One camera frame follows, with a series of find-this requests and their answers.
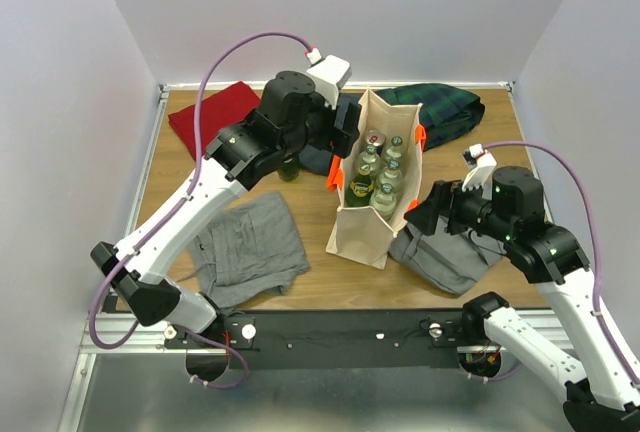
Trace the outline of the green Perrier bottle yellow label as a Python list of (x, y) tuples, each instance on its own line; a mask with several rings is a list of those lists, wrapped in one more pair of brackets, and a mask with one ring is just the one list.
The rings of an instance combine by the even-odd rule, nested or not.
[(371, 178), (371, 166), (369, 164), (361, 164), (346, 189), (345, 205), (347, 207), (368, 206), (373, 189), (374, 183)]

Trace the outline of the green Perrier bottle red label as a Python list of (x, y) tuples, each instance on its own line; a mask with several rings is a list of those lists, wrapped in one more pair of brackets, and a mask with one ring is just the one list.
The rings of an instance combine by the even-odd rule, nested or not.
[(291, 182), (299, 176), (300, 162), (297, 155), (287, 158), (278, 168), (279, 178), (285, 182)]

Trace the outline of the beige canvas tote bag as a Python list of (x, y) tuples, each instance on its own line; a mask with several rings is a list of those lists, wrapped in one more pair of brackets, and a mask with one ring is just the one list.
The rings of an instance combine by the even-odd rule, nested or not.
[(359, 137), (344, 159), (333, 159), (327, 187), (339, 206), (326, 251), (382, 269), (392, 242), (418, 205), (426, 129), (420, 102), (391, 104), (366, 90), (357, 104)]

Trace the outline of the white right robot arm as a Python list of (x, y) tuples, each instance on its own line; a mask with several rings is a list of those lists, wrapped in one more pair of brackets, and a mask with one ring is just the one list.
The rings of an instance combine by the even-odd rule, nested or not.
[(546, 298), (575, 353), (569, 355), (537, 332), (494, 292), (463, 306), (460, 331), (469, 342), (503, 346), (559, 398), (575, 431), (636, 431), (639, 388), (598, 323), (595, 277), (577, 238), (545, 218), (543, 185), (526, 168), (507, 166), (492, 175), (492, 195), (461, 181), (437, 181), (405, 219), (432, 235), (444, 218), (450, 234), (473, 230), (498, 240), (507, 258)]

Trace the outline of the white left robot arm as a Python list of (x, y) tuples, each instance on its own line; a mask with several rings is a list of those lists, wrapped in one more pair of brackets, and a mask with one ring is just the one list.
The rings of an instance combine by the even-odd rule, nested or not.
[(201, 347), (222, 332), (218, 309), (171, 281), (168, 271), (186, 245), (226, 206), (312, 144), (341, 158), (358, 139), (358, 105), (343, 99), (350, 66), (322, 62), (306, 72), (281, 71), (242, 121), (221, 129), (196, 169), (137, 230), (90, 253), (109, 286), (141, 326), (166, 320)]

